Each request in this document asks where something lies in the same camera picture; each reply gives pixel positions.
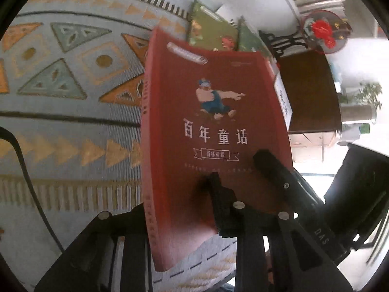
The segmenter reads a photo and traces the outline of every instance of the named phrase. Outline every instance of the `brown dot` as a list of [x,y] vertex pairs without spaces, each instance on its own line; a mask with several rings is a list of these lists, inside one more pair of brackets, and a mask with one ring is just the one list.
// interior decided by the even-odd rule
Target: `brown dot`
[[29,48],[25,52],[23,52],[22,57],[24,60],[29,60],[32,58],[32,56],[35,55],[35,53],[36,53],[35,48]]
[[112,65],[112,58],[108,55],[101,55],[96,58],[96,64],[100,68],[108,68]]

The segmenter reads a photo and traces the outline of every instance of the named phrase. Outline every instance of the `green triangle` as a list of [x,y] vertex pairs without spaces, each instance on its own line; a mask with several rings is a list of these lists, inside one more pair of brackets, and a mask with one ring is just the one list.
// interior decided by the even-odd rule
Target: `green triangle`
[[18,90],[18,94],[55,96],[85,100],[86,94],[74,79],[63,58],[32,77]]
[[106,28],[73,23],[50,23],[50,26],[63,52],[112,32]]

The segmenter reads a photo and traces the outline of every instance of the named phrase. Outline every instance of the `screw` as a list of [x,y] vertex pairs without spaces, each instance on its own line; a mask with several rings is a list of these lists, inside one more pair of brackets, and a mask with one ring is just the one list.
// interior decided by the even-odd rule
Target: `screw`
[[280,219],[283,219],[284,221],[286,221],[289,219],[289,214],[287,212],[280,212],[280,213],[278,213],[278,217]]
[[109,217],[109,212],[107,212],[106,210],[103,212],[100,212],[97,217],[99,219],[107,219]]
[[240,201],[236,201],[236,202],[234,202],[233,207],[238,209],[238,210],[241,210],[244,208],[244,203],[240,202]]

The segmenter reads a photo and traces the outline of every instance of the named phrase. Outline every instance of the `ribbon banner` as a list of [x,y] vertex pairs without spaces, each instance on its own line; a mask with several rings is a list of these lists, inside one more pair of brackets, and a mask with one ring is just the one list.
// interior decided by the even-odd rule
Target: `ribbon banner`
[[193,148],[195,153],[194,157],[196,159],[221,159],[227,161],[239,161],[238,155],[239,153],[231,153],[229,150],[217,150],[217,149],[207,149],[201,148],[196,149]]

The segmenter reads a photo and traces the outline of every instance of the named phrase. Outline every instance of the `cartoon figure pointing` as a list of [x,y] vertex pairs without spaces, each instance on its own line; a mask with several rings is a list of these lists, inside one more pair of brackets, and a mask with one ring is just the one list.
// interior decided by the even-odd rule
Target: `cartoon figure pointing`
[[213,90],[211,83],[204,78],[199,80],[198,84],[196,96],[201,103],[201,111],[212,114],[216,120],[222,119],[225,114],[232,118],[237,113],[237,110],[231,110],[228,105],[224,105],[222,99],[240,100],[244,93]]

